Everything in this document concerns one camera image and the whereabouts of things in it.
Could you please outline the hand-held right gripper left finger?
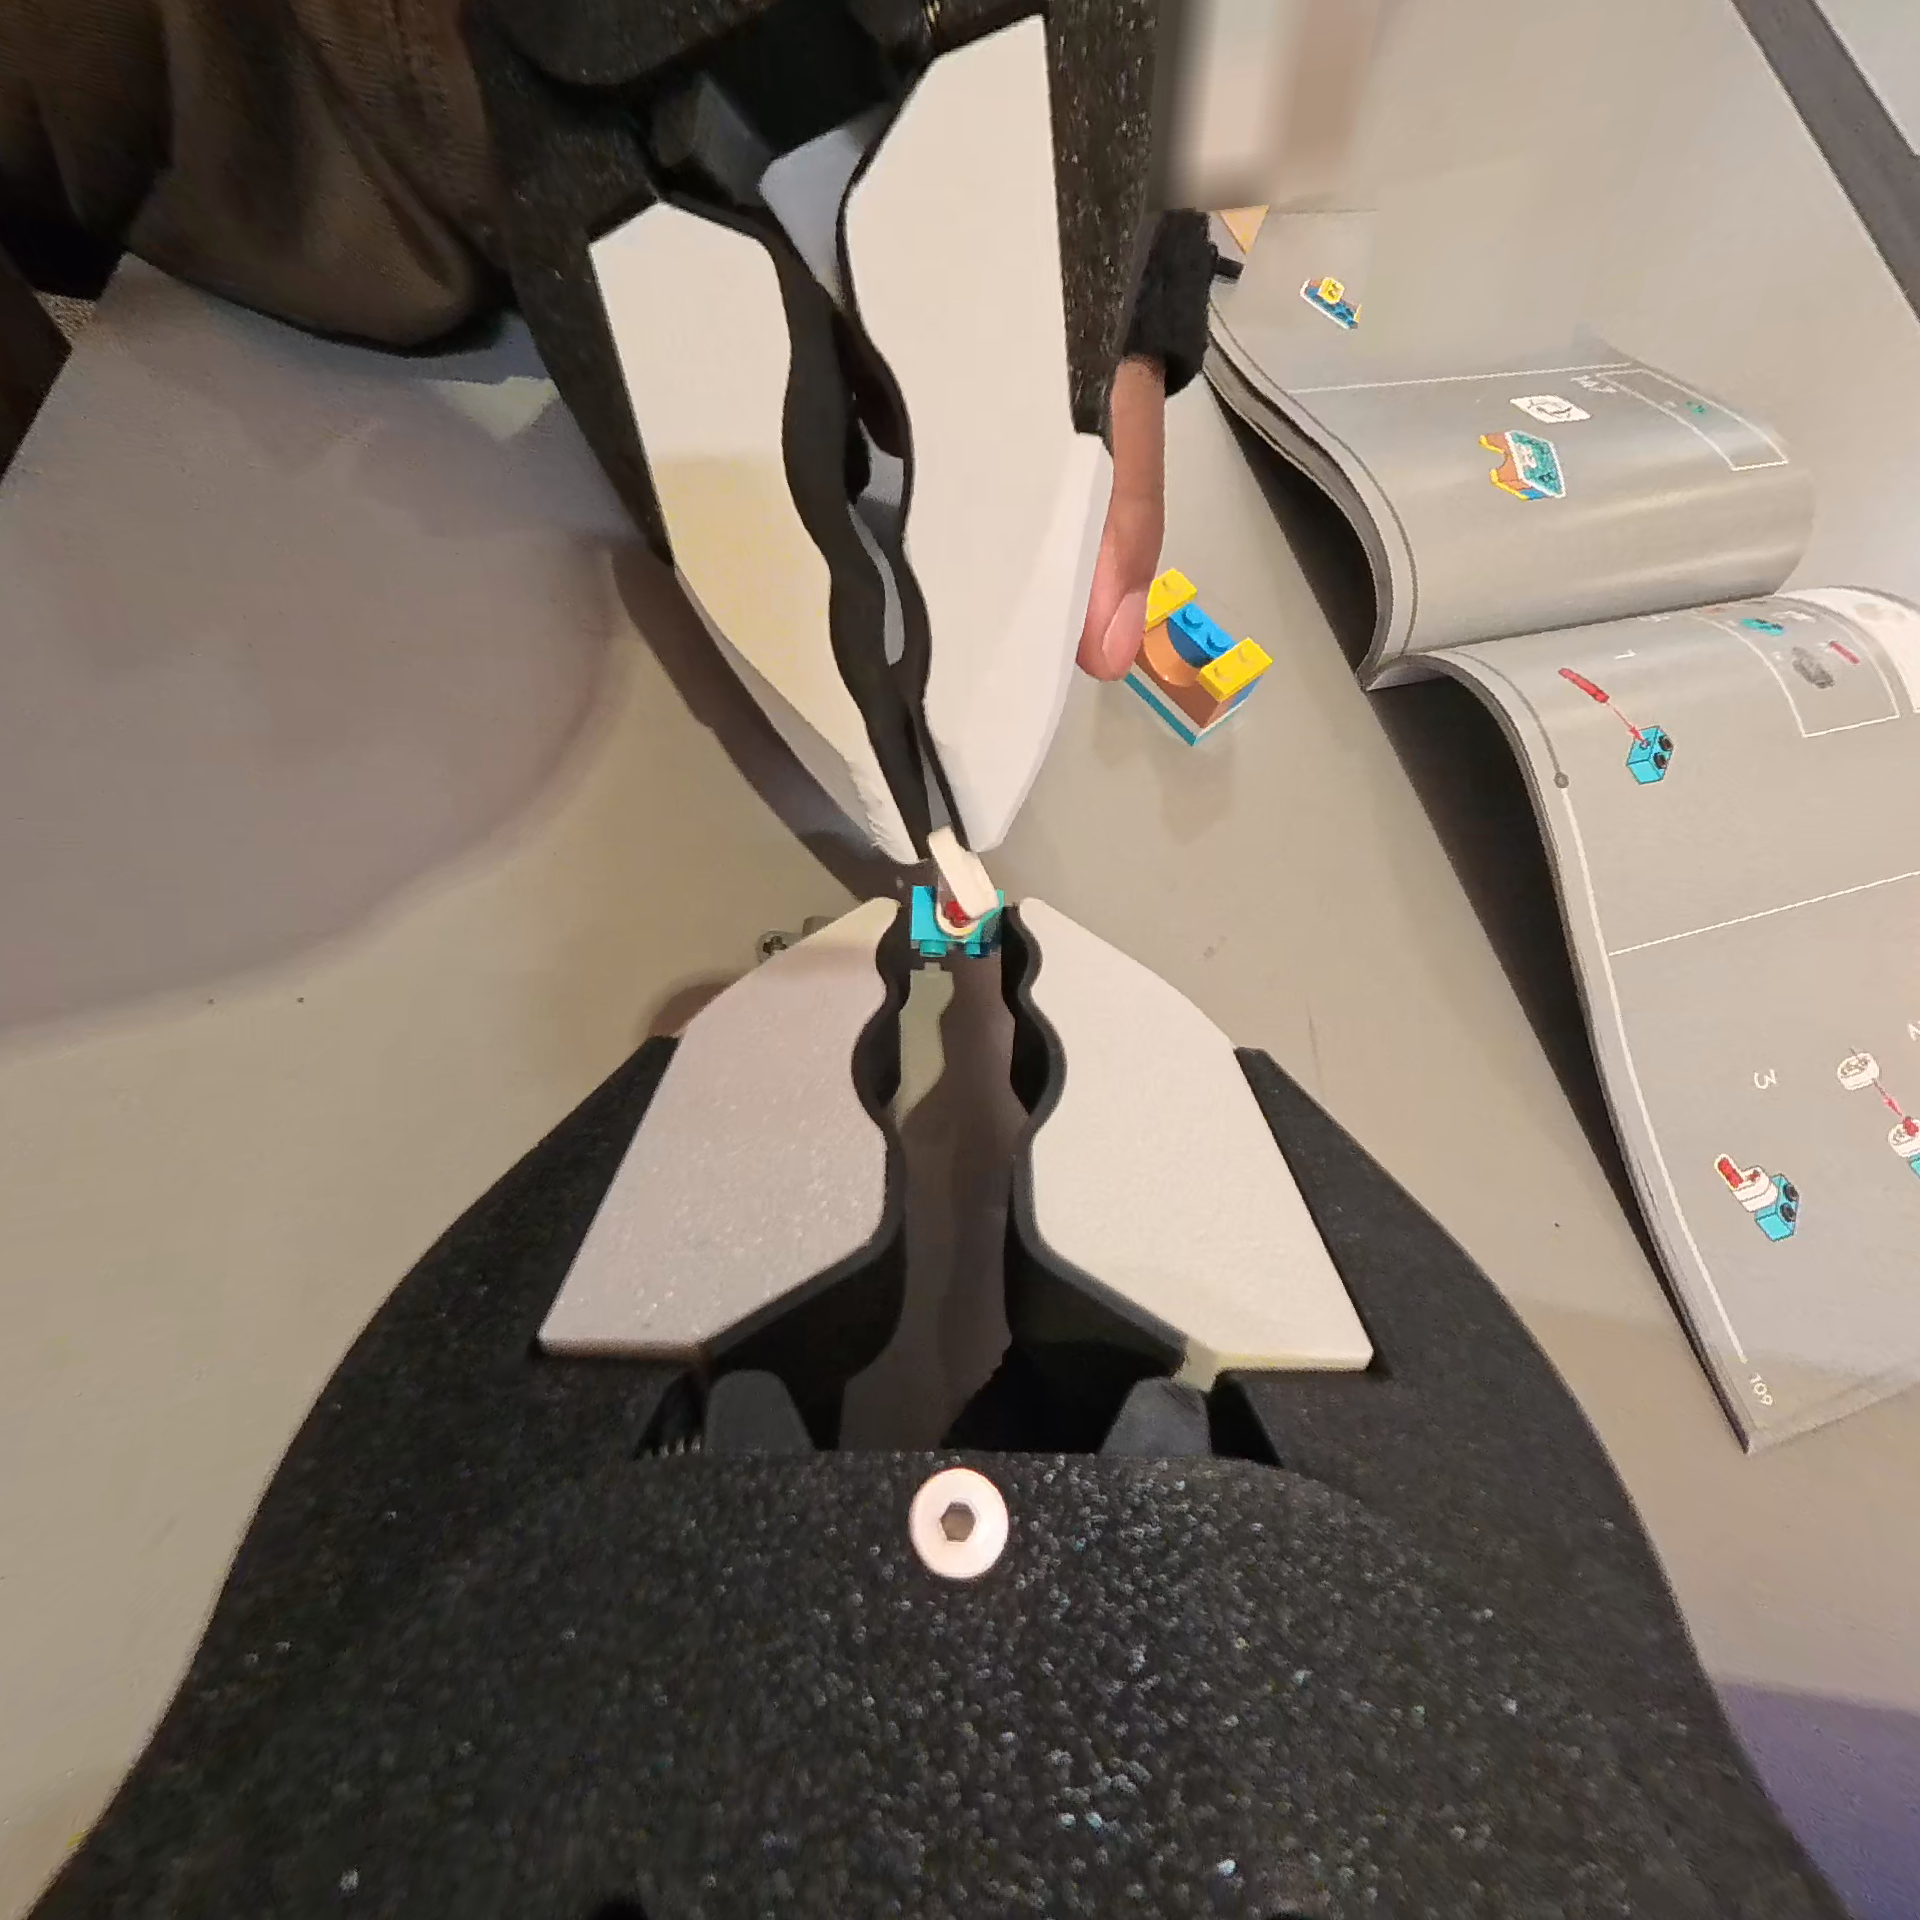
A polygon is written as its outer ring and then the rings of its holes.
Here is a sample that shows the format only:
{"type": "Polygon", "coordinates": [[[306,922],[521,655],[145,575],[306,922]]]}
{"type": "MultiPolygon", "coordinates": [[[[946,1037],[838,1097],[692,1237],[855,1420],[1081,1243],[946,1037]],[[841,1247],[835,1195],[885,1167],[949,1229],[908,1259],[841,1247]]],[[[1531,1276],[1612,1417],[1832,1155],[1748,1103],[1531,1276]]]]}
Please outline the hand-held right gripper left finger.
{"type": "Polygon", "coordinates": [[[899,899],[869,899],[761,959],[694,1013],[541,1323],[552,1356],[866,1365],[895,1332],[902,1230],[899,899]]]}

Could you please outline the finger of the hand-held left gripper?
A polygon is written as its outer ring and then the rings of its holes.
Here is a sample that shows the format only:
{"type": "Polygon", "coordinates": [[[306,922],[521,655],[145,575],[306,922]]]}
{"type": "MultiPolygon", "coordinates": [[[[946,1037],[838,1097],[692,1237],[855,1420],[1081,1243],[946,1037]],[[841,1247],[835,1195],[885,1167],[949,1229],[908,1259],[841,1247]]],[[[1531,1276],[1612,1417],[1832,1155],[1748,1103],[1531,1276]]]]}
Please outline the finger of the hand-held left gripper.
{"type": "Polygon", "coordinates": [[[679,585],[828,799],[885,860],[919,863],[925,782],[852,510],[828,292],[781,229],[674,203],[588,257],[679,585]]]}
{"type": "Polygon", "coordinates": [[[924,719],[995,852],[1064,717],[1111,457],[1074,425],[1039,13],[934,57],[841,205],[846,287],[899,390],[924,719]]]}

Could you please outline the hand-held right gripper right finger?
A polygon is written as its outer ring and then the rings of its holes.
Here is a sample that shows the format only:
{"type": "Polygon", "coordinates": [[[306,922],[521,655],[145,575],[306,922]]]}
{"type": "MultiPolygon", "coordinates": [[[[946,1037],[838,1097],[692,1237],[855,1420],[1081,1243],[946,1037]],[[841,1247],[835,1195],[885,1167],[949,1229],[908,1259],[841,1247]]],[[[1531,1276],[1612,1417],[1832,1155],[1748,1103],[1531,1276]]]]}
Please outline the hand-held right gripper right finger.
{"type": "Polygon", "coordinates": [[[1002,926],[1025,1109],[1009,1326],[1111,1373],[1364,1370],[1375,1346],[1234,1043],[1042,899],[1002,926]]]}

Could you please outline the teal toy brick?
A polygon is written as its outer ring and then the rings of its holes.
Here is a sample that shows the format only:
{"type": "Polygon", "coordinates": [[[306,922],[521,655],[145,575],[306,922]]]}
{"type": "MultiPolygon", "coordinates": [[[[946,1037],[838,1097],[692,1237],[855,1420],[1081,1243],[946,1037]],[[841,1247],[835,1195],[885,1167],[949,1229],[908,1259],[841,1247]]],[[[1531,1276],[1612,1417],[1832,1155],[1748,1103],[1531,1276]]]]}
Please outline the teal toy brick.
{"type": "Polygon", "coordinates": [[[925,963],[985,957],[998,949],[1005,893],[998,892],[988,913],[969,917],[946,883],[918,883],[908,893],[908,943],[925,963]]]}

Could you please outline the white toy lever piece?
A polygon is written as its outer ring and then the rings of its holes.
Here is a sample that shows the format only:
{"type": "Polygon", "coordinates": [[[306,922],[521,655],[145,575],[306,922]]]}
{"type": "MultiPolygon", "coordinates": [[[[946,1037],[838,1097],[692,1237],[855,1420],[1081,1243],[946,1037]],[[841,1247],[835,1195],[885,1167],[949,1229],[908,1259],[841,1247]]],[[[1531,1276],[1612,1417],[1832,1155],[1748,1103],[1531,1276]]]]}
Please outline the white toy lever piece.
{"type": "Polygon", "coordinates": [[[949,943],[982,933],[1002,907],[1002,893],[985,873],[982,860],[949,825],[934,827],[925,847],[934,865],[931,913],[936,933],[949,943]]]}

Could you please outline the person's left forearm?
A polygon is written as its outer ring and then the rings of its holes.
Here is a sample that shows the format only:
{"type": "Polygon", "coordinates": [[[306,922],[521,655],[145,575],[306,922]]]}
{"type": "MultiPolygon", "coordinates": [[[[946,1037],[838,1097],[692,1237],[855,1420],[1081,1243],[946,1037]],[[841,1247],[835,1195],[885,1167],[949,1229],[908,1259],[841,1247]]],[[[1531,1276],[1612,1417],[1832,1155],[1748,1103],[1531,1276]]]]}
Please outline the person's left forearm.
{"type": "Polygon", "coordinates": [[[6,2],[2,257],[124,253],[376,349],[505,302],[465,2],[6,2]]]}

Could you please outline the person's left hand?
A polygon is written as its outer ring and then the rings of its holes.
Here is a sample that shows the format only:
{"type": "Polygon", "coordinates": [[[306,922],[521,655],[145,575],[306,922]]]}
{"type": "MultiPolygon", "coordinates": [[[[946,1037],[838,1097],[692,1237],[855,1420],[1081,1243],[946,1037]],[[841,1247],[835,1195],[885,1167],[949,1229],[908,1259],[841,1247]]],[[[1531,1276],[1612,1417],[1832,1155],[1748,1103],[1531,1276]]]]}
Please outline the person's left hand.
{"type": "Polygon", "coordinates": [[[1108,393],[1111,493],[1076,665],[1122,680],[1144,645],[1165,530],[1165,403],[1204,367],[1216,269],[1212,217],[1159,213],[1108,393]]]}

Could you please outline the blue yellow brown brick model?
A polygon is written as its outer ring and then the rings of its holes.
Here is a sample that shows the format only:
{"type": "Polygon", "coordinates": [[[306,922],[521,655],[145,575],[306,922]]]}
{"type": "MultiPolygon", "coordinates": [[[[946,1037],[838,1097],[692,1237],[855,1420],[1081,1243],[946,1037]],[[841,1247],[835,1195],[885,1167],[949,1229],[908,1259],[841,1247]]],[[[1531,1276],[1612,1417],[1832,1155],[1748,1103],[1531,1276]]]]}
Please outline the blue yellow brown brick model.
{"type": "Polygon", "coordinates": [[[1271,672],[1274,657],[1212,616],[1179,569],[1151,580],[1141,652],[1126,675],[1135,696],[1182,743],[1216,735],[1271,672]]]}

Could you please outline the grey instruction booklet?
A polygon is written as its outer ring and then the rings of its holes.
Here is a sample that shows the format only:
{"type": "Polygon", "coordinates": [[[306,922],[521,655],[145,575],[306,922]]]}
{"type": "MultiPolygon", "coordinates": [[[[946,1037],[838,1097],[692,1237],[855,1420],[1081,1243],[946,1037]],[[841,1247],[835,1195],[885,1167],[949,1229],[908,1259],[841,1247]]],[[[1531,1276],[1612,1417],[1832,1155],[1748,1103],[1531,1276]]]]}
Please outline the grey instruction booklet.
{"type": "Polygon", "coordinates": [[[1739,1447],[1914,1387],[1918,606],[1788,583],[1812,470],[1761,415],[1492,269],[1396,283],[1375,210],[1271,207],[1208,345],[1365,555],[1356,680],[1451,680],[1515,750],[1739,1447]]]}

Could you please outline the person's dark clothing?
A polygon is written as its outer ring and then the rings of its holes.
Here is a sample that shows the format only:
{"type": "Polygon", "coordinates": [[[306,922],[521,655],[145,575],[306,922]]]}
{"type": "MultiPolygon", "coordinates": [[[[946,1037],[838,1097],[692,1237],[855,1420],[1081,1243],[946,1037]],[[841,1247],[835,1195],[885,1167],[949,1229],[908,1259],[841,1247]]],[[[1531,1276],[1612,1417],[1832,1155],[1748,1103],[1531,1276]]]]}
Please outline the person's dark clothing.
{"type": "Polygon", "coordinates": [[[2,250],[2,419],[0,466],[11,466],[66,365],[69,342],[26,275],[2,250]]]}

